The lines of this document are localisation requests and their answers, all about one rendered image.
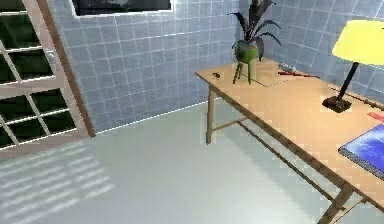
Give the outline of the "silver laptop with blue screen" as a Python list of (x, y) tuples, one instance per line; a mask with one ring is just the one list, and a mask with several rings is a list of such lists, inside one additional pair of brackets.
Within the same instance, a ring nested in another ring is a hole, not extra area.
[(384, 181), (384, 125), (380, 124), (338, 149), (361, 168)]

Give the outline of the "dark plant in green pot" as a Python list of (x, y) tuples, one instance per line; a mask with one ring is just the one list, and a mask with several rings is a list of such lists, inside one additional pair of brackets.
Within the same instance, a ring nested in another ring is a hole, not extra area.
[(272, 4), (275, 4), (272, 0), (252, 0), (248, 9), (248, 17), (244, 17), (240, 12), (231, 12), (231, 15), (237, 18), (243, 31), (243, 38), (232, 45), (237, 61), (233, 83), (240, 79), (243, 65), (246, 65), (248, 69), (248, 83), (252, 82), (252, 60), (257, 57), (259, 61), (262, 61), (264, 57), (265, 44), (263, 36), (269, 36), (281, 45), (281, 41), (271, 32), (259, 33), (267, 25), (280, 28), (273, 20), (264, 20), (259, 24), (261, 17)]

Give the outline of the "tan flat paper sheet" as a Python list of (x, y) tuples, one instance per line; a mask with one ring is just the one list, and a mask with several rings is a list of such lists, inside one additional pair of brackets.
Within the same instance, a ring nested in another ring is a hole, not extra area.
[(254, 59), (251, 65), (251, 80), (264, 87), (296, 79), (296, 76), (280, 75), (278, 64), (266, 58), (263, 58), (262, 61)]

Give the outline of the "light wooden table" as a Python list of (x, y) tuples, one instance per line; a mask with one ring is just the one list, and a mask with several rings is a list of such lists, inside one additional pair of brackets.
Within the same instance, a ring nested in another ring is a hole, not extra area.
[(296, 77), (264, 87), (244, 79), (233, 83), (235, 70), (234, 64), (225, 64), (196, 73), (208, 84), (207, 143), (220, 129), (212, 125), (214, 97), (219, 96), (242, 114), (233, 121), (235, 124), (252, 121), (339, 188), (333, 197), (310, 177), (302, 176), (330, 202), (317, 224), (336, 224), (350, 211), (345, 203), (354, 193), (360, 196), (359, 202), (368, 202), (384, 212), (384, 181), (338, 152), (342, 145), (379, 125), (381, 122), (368, 113), (380, 114), (380, 110), (349, 92), (351, 108), (336, 113), (323, 107), (322, 102), (335, 95), (337, 89), (321, 79)]

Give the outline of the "grey pen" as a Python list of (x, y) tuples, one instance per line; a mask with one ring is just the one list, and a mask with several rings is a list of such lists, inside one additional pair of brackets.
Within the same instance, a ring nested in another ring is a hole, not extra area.
[(278, 64), (278, 68), (281, 69), (284, 72), (290, 72), (290, 73), (295, 73), (296, 72), (296, 68), (295, 67), (290, 66), (290, 65), (285, 64), (285, 63), (279, 63)]

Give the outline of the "yellow shade black table lamp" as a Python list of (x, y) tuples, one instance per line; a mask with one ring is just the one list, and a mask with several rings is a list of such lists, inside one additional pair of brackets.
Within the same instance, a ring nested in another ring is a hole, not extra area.
[(371, 20), (350, 20), (342, 29), (332, 54), (352, 62), (351, 69), (337, 96), (326, 98), (322, 105), (341, 113), (351, 107), (343, 99), (346, 90), (360, 64), (384, 65), (384, 22)]

